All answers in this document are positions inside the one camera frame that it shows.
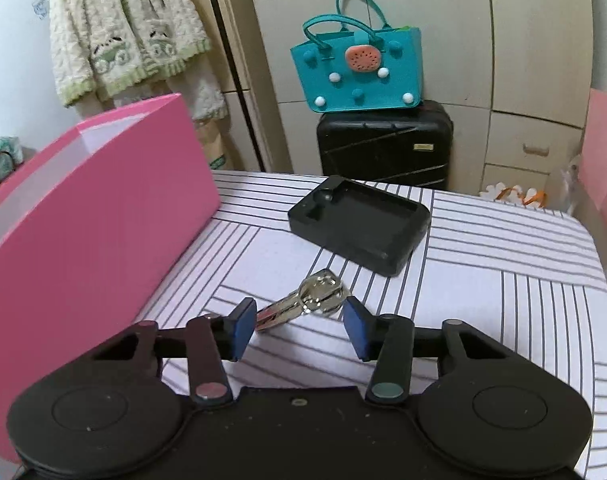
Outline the black foam tray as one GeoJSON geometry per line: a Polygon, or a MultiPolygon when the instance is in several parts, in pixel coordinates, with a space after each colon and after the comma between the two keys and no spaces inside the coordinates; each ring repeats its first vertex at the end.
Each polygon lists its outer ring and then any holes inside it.
{"type": "Polygon", "coordinates": [[[415,200],[332,176],[288,211],[290,231],[379,275],[398,275],[430,226],[415,200]]]}

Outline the pink cardboard storage box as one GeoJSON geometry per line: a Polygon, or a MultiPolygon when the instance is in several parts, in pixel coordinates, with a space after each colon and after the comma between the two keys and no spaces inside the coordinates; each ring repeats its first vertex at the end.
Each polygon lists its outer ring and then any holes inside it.
{"type": "Polygon", "coordinates": [[[12,401],[129,326],[219,203],[177,94],[80,122],[0,185],[0,457],[12,401]]]}

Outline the pink paper shopping bag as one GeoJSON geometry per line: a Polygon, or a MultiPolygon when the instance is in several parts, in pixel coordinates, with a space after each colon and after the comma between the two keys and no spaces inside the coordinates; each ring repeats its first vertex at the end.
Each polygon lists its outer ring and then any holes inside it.
{"type": "Polygon", "coordinates": [[[590,91],[579,180],[607,225],[607,92],[590,91]]]}

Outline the striped white tablecloth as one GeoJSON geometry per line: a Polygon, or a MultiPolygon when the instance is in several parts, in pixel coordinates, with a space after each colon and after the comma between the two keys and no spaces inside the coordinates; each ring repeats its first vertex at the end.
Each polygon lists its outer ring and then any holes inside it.
{"type": "Polygon", "coordinates": [[[399,275],[386,278],[294,236],[288,210],[319,184],[312,176],[219,171],[221,205],[140,314],[163,328],[260,307],[327,269],[373,313],[437,327],[458,318],[579,391],[593,413],[577,463],[607,479],[607,283],[589,232],[561,212],[390,185],[422,203],[431,224],[399,275]]]}

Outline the teal felt handbag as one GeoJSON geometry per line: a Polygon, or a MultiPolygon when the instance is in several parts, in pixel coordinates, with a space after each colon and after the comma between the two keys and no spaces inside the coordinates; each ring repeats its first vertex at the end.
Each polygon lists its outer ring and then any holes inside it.
{"type": "Polygon", "coordinates": [[[336,11],[302,24],[305,42],[290,49],[305,102],[315,113],[413,108],[423,100],[421,30],[391,26],[374,0],[364,0],[381,28],[336,11]]]}

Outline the cream green knit cardigan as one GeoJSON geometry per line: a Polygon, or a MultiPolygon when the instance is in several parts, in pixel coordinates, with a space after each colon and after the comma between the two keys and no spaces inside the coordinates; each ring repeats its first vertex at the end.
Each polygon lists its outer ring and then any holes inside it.
{"type": "Polygon", "coordinates": [[[227,105],[192,0],[48,0],[55,88],[83,114],[108,102],[146,100],[162,86],[184,96],[193,122],[222,119],[227,105]]]}

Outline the beige wooden wardrobe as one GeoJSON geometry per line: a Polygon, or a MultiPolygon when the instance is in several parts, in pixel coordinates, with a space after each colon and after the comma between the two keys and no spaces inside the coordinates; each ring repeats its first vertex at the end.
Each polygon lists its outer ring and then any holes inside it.
{"type": "MultiPolygon", "coordinates": [[[[290,165],[322,170],[317,114],[290,50],[302,23],[336,0],[220,0],[255,36],[250,65],[275,99],[290,165]]],[[[424,96],[454,124],[449,187],[536,188],[579,151],[592,75],[592,0],[375,0],[391,25],[422,32],[424,96]]]]}

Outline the black hard-shell suitcase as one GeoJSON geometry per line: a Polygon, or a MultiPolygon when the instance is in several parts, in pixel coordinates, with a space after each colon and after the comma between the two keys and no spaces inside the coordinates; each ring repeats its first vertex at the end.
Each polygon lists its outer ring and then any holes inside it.
{"type": "Polygon", "coordinates": [[[443,106],[326,113],[317,124],[323,174],[444,190],[453,122],[443,106]]]}

